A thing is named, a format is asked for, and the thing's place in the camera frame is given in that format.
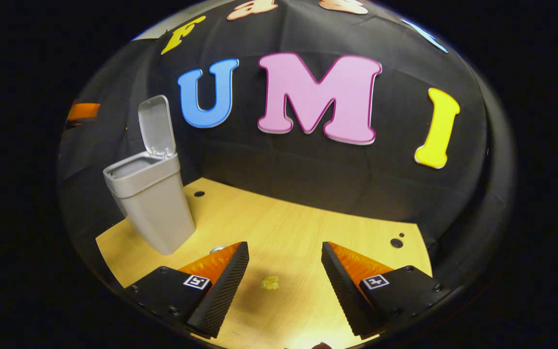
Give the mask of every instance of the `wooden tabletop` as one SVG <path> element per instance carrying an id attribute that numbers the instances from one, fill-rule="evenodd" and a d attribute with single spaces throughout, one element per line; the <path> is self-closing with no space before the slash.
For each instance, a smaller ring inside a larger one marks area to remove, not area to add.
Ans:
<path id="1" fill-rule="evenodd" d="M 193 196 L 200 190 L 204 196 Z M 217 245 L 247 241 L 247 270 L 218 338 L 207 340 L 215 345 L 310 349 L 325 342 L 333 349 L 343 349 L 365 342 L 352 335 L 328 281 L 321 263 L 323 241 L 338 243 L 392 268 L 414 265 L 432 275 L 416 224 L 330 212 L 205 178 L 190 183 L 184 192 L 196 230 L 170 256 L 154 251 L 126 220 L 98 236 L 96 242 L 115 278 L 128 287 L 162 265 L 178 269 L 208 255 Z M 392 238 L 400 239 L 403 247 L 393 247 Z M 261 287 L 268 276 L 279 277 L 278 289 Z"/>

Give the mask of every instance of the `small yellow object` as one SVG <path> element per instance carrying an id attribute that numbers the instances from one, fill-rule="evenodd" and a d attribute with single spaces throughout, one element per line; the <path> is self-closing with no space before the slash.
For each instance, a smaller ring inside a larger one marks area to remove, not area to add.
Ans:
<path id="1" fill-rule="evenodd" d="M 262 281 L 263 289 L 277 289 L 279 288 L 279 276 L 268 276 Z"/>

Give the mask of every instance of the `yellow letter i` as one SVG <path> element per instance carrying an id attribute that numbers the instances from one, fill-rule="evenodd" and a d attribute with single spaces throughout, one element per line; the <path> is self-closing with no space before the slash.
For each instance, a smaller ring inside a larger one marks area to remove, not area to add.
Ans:
<path id="1" fill-rule="evenodd" d="M 440 89 L 430 88 L 428 95 L 434 104 L 434 113 L 425 144 L 419 146 L 415 152 L 415 161 L 439 169 L 447 163 L 447 146 L 460 106 L 453 97 Z"/>

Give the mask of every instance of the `screw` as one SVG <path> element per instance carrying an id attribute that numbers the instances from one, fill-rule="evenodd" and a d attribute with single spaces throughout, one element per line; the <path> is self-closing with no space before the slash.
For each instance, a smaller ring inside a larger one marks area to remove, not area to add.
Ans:
<path id="1" fill-rule="evenodd" d="M 180 316 L 180 311 L 176 309 L 173 305 L 167 307 L 168 311 L 175 317 Z"/>

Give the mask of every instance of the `pink letter m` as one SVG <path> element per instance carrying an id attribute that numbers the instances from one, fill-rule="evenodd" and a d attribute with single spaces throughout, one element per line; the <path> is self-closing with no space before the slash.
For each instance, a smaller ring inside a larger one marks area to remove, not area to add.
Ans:
<path id="1" fill-rule="evenodd" d="M 368 145 L 376 139 L 370 127 L 374 78 L 382 71 L 379 62 L 359 56 L 341 56 L 317 82 L 295 53 L 273 53 L 259 61 L 266 69 L 266 111 L 257 127 L 266 133 L 288 133 L 293 121 L 285 112 L 288 98 L 299 124 L 307 134 L 335 102 L 324 134 L 335 141 Z"/>

